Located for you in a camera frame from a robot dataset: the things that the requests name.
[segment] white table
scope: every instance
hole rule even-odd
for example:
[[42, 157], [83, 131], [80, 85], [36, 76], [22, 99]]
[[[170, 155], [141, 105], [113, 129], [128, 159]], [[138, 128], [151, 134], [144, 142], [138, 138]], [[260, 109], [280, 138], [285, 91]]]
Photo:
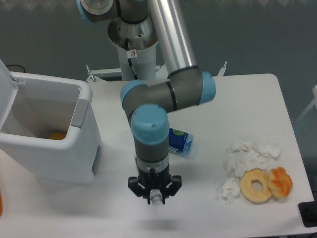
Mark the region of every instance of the white table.
[[[270, 74], [216, 77], [213, 102], [169, 113], [170, 126], [194, 134], [192, 160], [170, 156], [183, 186], [166, 205], [147, 205], [127, 187], [137, 176], [134, 144], [119, 92], [124, 82], [91, 82], [92, 106], [104, 147], [96, 180], [77, 185], [35, 178], [0, 152], [4, 204], [0, 237], [261, 237], [316, 232], [305, 228], [297, 204], [313, 201], [278, 81]], [[286, 200], [255, 205], [240, 196], [228, 205], [221, 187], [226, 148], [241, 140], [278, 142], [293, 179]]]

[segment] orange object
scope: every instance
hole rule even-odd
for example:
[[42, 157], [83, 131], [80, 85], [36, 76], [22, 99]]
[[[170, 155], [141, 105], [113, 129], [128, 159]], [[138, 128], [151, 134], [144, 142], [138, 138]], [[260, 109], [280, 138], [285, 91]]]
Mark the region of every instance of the orange object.
[[65, 132], [54, 132], [49, 136], [50, 140], [63, 140], [66, 137]]
[[290, 193], [293, 182], [283, 167], [277, 167], [267, 172], [268, 187], [271, 189], [273, 196], [282, 199]]
[[2, 208], [2, 199], [1, 199], [1, 192], [0, 192], [0, 216], [2, 215], [2, 211], [3, 211], [3, 208]]

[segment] bagel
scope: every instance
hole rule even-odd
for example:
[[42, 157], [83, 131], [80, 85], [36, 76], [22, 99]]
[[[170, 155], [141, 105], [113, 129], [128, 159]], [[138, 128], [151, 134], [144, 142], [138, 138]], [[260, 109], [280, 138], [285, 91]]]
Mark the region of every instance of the bagel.
[[267, 186], [271, 189], [274, 197], [278, 199], [285, 198], [289, 195], [293, 182], [286, 170], [282, 167], [271, 169], [267, 172]]
[[[252, 183], [259, 182], [262, 185], [261, 190], [255, 190]], [[254, 203], [268, 201], [272, 193], [267, 186], [267, 175], [262, 170], [256, 169], [247, 171], [240, 179], [240, 190], [245, 198]]]

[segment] gray wall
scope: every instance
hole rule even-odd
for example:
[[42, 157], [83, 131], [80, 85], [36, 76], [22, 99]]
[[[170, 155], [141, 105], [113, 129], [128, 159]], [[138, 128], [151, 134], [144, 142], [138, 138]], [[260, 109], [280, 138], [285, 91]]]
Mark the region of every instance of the gray wall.
[[[10, 8], [8, 2], [17, 4]], [[34, 8], [28, 9], [25, 2], [34, 3]], [[316, 0], [181, 4], [201, 69], [215, 75], [227, 60], [228, 75], [275, 74], [291, 120], [313, 99]], [[85, 79], [86, 64], [91, 69], [119, 67], [107, 24], [83, 22], [75, 0], [0, 1], [0, 58], [5, 64], [21, 64], [30, 73]], [[159, 50], [157, 58], [162, 64]], [[312, 133], [316, 129], [317, 123], [311, 123], [297, 137], [304, 159], [310, 161], [317, 156], [317, 135]]]

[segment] light blue joint cap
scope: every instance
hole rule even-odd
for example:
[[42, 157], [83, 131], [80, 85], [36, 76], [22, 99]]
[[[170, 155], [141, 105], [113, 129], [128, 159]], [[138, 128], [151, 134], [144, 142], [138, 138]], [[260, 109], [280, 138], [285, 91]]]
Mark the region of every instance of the light blue joint cap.
[[209, 72], [203, 72], [203, 91], [199, 101], [199, 105], [202, 103], [210, 102], [216, 96], [216, 84]]
[[85, 14], [85, 12], [84, 12], [84, 10], [83, 10], [83, 7], [81, 6], [80, 0], [76, 0], [76, 2], [77, 2], [77, 7], [78, 7], [79, 13], [80, 13], [80, 15], [81, 15], [81, 18], [83, 18], [86, 23], [93, 24], [93, 22], [91, 22], [91, 21], [87, 18], [86, 14]]
[[166, 111], [157, 104], [144, 104], [132, 114], [131, 131], [137, 140], [146, 145], [163, 142], [169, 133]]
[[126, 85], [124, 85], [121, 89], [120, 92], [120, 99], [121, 99], [121, 103], [123, 105], [123, 100], [125, 98], [125, 95], [127, 95], [127, 93], [134, 87], [139, 86], [139, 85], [147, 85], [145, 82], [140, 81], [140, 80], [133, 80], [128, 82]]

